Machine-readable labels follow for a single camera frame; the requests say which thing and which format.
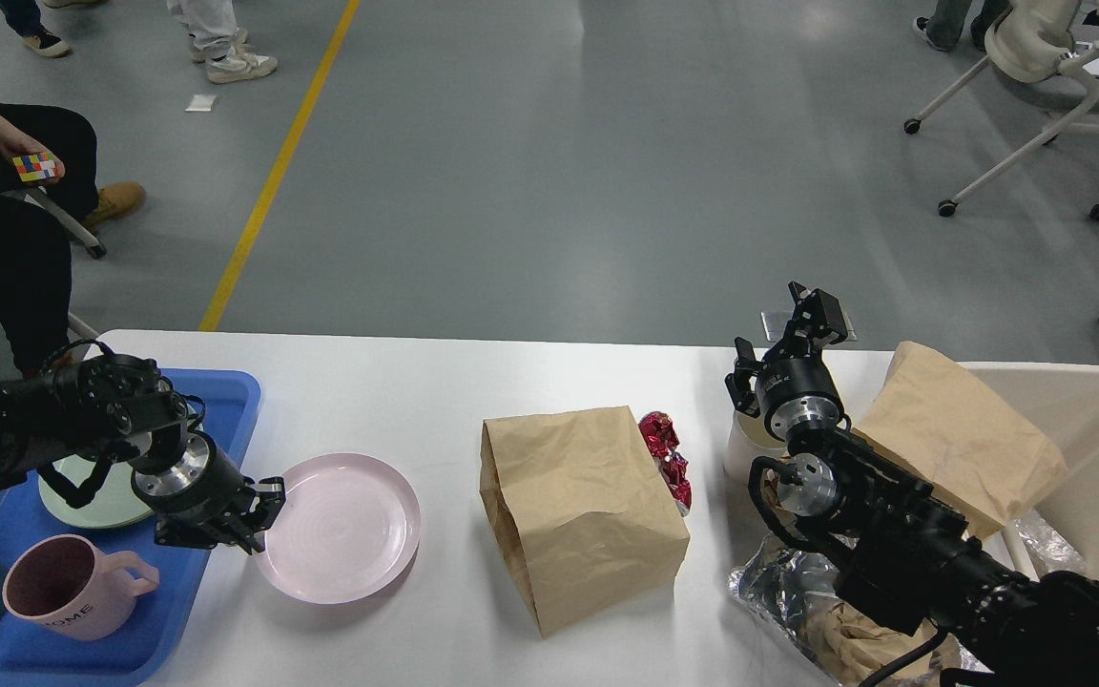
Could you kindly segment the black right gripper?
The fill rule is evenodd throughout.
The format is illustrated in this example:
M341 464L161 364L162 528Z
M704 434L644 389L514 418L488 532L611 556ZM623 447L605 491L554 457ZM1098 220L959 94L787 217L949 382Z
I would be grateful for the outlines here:
M764 364L745 337L734 339L736 359L724 383L733 408L758 417L769 435L790 441L800 431L839 426L846 418L836 383L820 352L850 340L850 322L836 296L788 282L793 310L782 332L784 361Z

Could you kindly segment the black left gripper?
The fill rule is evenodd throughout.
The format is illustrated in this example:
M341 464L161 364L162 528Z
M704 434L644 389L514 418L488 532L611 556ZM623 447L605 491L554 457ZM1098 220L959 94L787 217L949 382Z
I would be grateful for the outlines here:
M154 542L210 551L218 544L258 555L286 505L280 475L254 480L201 431L188 435L175 463L156 474L134 472L134 494L156 514Z

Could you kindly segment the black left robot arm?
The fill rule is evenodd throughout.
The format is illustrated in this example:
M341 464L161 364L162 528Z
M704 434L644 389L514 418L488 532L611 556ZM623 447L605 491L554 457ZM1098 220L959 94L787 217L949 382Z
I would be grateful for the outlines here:
M36 474L66 505L95 500L116 464L156 517L165 547L253 555L278 522L286 483L238 472L156 361L103 348L80 364L0 383L0 491Z

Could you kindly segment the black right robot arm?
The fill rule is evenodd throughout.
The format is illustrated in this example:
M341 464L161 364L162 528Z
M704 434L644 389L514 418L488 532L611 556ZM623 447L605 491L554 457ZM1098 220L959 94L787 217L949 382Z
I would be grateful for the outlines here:
M764 355L736 337L725 385L739 413L759 419L789 459L751 462L747 491L771 534L837 567L839 599L877 625L935 634L876 671L877 686L955 636L983 671L941 673L943 686L1099 686L1099 581L1051 572L1037 581L965 536L967 522L933 484L851 433L821 357L850 335L837 297L789 282L793 312Z

